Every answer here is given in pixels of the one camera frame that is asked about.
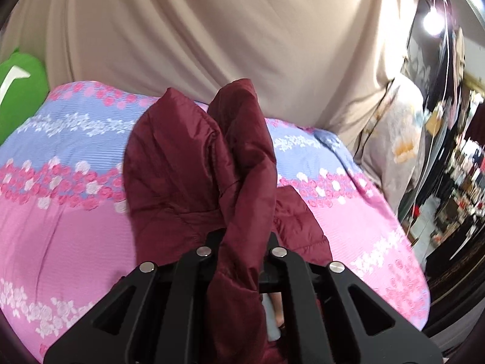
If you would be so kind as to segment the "person's left hand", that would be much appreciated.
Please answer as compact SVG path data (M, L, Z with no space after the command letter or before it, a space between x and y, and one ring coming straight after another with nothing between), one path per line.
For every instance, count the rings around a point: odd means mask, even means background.
M280 292L273 292L270 293L269 296L275 312L275 324L278 328L281 328L284 326L284 309L282 295Z

